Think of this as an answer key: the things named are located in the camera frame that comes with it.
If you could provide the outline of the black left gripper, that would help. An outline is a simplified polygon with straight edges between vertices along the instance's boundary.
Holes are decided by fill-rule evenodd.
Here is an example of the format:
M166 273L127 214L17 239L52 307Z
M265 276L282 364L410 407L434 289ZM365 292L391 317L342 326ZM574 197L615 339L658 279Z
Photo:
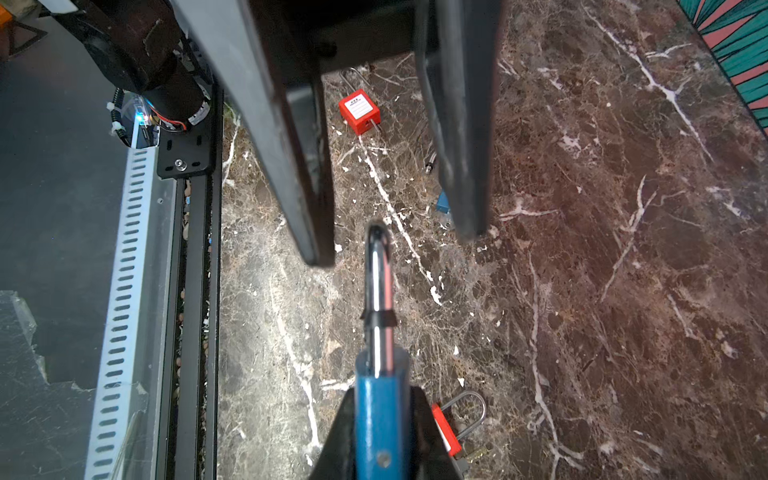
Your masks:
M457 236L468 242L487 232L501 1L177 1L174 8L242 115L307 265L335 262L320 76L413 46Z

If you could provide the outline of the blue padlock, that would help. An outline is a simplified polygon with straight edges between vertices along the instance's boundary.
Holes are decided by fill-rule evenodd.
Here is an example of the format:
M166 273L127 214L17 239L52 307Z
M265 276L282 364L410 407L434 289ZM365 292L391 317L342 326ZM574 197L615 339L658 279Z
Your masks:
M362 321L355 363L355 451L359 479L406 479L410 470L408 354L396 345L391 237L379 222L365 236Z
M438 196L437 203L436 203L436 210L443 214L450 213L450 205L448 202L447 195L444 191L441 191L440 195Z

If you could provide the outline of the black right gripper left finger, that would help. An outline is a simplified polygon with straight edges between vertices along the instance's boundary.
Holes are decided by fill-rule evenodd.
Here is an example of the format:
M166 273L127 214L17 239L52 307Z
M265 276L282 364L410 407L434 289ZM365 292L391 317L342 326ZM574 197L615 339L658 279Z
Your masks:
M328 437L309 476L311 480L355 480L355 389L344 395Z

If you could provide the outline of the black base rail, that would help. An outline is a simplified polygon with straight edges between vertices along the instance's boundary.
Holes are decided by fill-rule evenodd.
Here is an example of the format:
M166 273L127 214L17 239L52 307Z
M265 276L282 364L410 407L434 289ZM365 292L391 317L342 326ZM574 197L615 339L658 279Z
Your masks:
M156 476L216 476L223 92L192 132L161 143L161 179L174 188L168 323Z

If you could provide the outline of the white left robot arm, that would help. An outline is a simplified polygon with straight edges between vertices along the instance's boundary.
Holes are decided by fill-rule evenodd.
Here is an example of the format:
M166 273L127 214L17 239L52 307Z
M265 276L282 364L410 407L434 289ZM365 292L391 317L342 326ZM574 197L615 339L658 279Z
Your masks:
M500 1L62 1L47 10L116 87L188 131L204 93L179 60L191 36L244 117L305 263L335 261L321 77L412 53L458 236L489 224Z

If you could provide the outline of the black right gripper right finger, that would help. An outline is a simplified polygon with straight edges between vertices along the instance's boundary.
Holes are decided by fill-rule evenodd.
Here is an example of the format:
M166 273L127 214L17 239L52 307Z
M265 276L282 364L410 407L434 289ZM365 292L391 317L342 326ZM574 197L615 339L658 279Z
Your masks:
M410 387L411 453L409 474L412 480L460 480L449 457L424 391Z

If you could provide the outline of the red padlock left front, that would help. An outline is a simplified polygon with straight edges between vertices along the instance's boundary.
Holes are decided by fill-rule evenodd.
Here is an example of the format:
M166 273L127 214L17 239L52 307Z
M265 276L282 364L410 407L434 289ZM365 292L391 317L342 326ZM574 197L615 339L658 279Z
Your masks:
M358 75L363 83L367 82L365 77L354 68L347 68L339 72L339 77L350 91L338 102L342 119L357 136L362 136L371 129L382 133L379 107L363 88L358 88L347 78L350 73Z

